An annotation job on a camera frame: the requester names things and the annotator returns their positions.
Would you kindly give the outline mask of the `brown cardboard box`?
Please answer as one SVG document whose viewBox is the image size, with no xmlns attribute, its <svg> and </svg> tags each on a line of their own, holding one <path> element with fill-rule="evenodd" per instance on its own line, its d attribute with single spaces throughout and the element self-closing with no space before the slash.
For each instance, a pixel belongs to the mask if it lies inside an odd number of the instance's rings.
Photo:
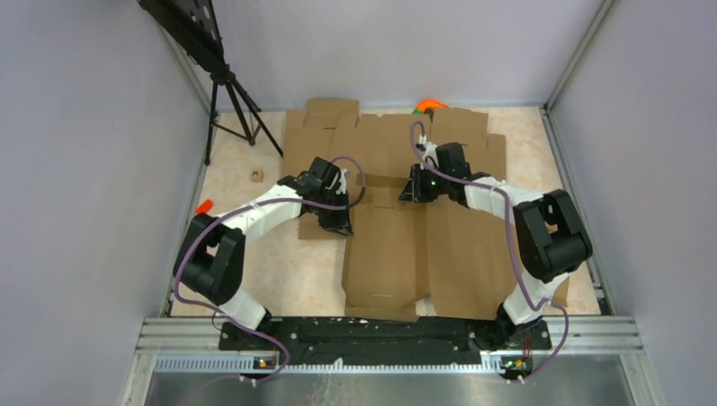
<svg viewBox="0 0 717 406">
<path fill-rule="evenodd" d="M 370 175 L 352 209 L 342 287 L 350 316 L 492 320 L 516 278 L 504 222 L 446 196 L 403 203 L 407 181 Z"/>
</svg>

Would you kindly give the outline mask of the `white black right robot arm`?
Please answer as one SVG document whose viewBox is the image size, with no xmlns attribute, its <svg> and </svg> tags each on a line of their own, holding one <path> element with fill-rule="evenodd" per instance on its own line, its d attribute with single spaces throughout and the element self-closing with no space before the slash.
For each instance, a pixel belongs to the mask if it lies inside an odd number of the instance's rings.
<svg viewBox="0 0 717 406">
<path fill-rule="evenodd" d="M 441 195 L 504 222 L 517 283 L 495 319 L 480 333 L 486 347 L 519 348 L 554 304 L 556 290 L 593 254 L 572 197 L 563 189 L 534 192 L 488 173 L 473 172 L 462 145 L 437 145 L 420 137 L 401 201 L 428 203 Z"/>
</svg>

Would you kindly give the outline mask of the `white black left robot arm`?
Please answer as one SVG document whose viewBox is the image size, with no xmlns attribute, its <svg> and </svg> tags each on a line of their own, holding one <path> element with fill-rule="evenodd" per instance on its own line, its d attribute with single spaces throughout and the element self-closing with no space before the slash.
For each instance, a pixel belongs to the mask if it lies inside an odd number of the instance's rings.
<svg viewBox="0 0 717 406">
<path fill-rule="evenodd" d="M 268 311 L 242 286 L 245 251 L 273 228 L 306 214 L 330 233 L 349 236 L 349 171 L 316 157 L 309 169 L 280 178 L 263 195 L 219 216 L 195 215 L 187 227 L 172 270 L 207 305 L 236 321 L 239 339 L 251 349 L 264 348 L 271 327 Z"/>
</svg>

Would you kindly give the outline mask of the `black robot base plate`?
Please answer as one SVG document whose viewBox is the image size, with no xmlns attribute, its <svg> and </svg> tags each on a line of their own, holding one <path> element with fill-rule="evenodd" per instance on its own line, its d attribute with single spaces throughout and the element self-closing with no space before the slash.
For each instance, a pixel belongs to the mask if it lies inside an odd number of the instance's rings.
<svg viewBox="0 0 717 406">
<path fill-rule="evenodd" d="M 290 365 L 460 365 L 478 364 L 484 351 L 549 350 L 547 325 L 500 331 L 493 321 L 422 316 L 416 321 L 353 317 L 273 317 L 258 334 L 222 324 L 222 351 L 271 351 Z"/>
</svg>

